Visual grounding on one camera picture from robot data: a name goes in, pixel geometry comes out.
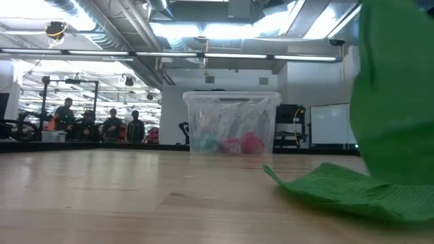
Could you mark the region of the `green elastic bandage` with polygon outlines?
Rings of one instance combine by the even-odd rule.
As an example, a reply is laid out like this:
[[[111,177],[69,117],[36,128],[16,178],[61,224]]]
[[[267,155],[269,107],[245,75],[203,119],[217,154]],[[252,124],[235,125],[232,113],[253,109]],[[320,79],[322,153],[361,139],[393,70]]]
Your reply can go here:
[[[350,124],[368,174],[333,163],[278,184],[313,207],[434,224],[434,16],[415,0],[361,0]]]

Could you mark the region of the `black gantry frame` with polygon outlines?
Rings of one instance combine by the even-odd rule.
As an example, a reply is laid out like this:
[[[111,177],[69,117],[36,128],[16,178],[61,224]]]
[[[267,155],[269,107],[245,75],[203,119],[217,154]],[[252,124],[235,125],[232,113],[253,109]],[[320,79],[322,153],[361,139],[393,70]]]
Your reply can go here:
[[[89,81],[89,80],[85,80],[85,79],[72,79],[72,78],[67,78],[67,79],[52,79],[49,75],[44,75],[41,79],[42,83],[43,83],[43,91],[42,91],[42,105],[41,105],[41,113],[42,112],[46,112],[45,107],[46,107],[46,102],[47,102],[47,93],[48,93],[48,85],[51,82],[55,82],[55,83],[65,83],[65,84],[70,84],[70,85],[76,85],[76,84],[81,84],[81,83],[93,83],[94,84],[94,89],[91,90],[94,93],[94,97],[93,97],[93,107],[92,107],[92,111],[95,113],[96,112],[96,106],[97,106],[97,100],[98,100],[98,92],[99,92],[99,87],[100,87],[100,82],[99,81]],[[63,102],[63,107],[68,107],[68,109],[71,109],[71,106],[73,105],[73,99],[72,98],[65,98],[64,102]],[[39,131],[42,132],[43,131],[43,119],[39,119]]]

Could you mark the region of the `clear plastic storage box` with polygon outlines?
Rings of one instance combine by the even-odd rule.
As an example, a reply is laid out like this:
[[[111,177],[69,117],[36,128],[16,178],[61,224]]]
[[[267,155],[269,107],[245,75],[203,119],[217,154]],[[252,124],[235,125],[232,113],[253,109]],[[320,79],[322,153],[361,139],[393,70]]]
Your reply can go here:
[[[274,91],[188,91],[183,94],[188,109],[190,153],[198,155],[230,155],[222,151],[228,138],[240,138],[253,132],[262,139],[265,150],[273,152],[275,118],[281,94]],[[219,153],[200,153],[197,138],[214,136],[220,143]]]

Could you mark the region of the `black chair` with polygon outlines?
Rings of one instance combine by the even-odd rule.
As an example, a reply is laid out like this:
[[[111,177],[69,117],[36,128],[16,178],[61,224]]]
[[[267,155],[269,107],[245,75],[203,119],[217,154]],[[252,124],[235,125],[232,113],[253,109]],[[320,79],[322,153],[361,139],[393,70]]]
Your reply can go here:
[[[184,145],[189,145],[190,144],[189,123],[181,122],[178,124],[178,127],[180,128],[181,132],[184,134],[185,137]]]

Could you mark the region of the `black equipment cabinet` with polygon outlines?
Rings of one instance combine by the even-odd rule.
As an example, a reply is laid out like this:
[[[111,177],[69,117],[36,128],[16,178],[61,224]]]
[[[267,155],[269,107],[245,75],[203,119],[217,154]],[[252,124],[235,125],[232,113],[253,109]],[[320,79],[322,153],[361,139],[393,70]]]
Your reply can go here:
[[[281,104],[275,118],[275,148],[300,148],[308,138],[305,121],[306,108],[297,104]]]

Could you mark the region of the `black monitor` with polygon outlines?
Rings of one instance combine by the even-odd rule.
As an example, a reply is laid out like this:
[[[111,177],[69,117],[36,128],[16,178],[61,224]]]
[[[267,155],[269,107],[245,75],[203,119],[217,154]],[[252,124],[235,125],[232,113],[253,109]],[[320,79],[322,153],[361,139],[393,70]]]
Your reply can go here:
[[[0,93],[0,120],[5,118],[9,93]]]

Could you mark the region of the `teal bandage roll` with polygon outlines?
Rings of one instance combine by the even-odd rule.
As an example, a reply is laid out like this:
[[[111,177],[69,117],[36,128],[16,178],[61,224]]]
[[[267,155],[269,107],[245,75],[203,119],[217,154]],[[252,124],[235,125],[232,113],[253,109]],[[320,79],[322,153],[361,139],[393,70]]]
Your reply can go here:
[[[219,153],[220,143],[209,134],[200,135],[197,138],[197,150],[200,153]]]

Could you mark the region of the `whiteboard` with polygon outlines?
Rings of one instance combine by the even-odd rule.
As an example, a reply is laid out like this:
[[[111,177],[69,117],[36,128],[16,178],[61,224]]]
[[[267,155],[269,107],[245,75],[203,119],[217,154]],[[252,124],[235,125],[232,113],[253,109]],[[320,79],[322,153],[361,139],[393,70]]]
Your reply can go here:
[[[311,144],[357,144],[349,104],[310,107]]]

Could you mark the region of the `white plastic bin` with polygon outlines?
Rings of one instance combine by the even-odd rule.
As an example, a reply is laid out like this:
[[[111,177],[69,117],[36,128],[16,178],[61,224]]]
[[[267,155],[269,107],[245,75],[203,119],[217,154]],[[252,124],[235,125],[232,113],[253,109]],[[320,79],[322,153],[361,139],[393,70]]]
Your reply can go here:
[[[42,131],[42,142],[65,142],[67,133],[65,131]]]

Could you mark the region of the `silver ventilation duct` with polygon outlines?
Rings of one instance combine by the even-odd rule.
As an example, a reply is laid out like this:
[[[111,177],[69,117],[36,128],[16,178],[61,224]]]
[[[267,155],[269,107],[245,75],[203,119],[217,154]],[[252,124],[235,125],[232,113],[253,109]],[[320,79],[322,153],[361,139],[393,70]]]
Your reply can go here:
[[[89,17],[95,27],[87,36],[93,43],[104,51],[132,51],[133,47],[111,24],[109,19],[101,12],[92,0],[45,0],[52,7],[65,13],[69,18]],[[167,85],[175,85],[173,80],[163,71],[158,71],[148,65],[144,60],[134,58],[132,61],[121,61],[132,69],[146,85],[161,89]]]

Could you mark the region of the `pink bandage roll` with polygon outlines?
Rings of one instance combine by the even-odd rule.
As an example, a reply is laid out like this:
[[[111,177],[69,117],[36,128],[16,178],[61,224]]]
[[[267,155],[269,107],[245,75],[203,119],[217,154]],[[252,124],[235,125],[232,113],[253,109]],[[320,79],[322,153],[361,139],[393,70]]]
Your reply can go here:
[[[241,144],[238,138],[228,138],[222,143],[222,151],[225,154],[237,155],[241,153]]]

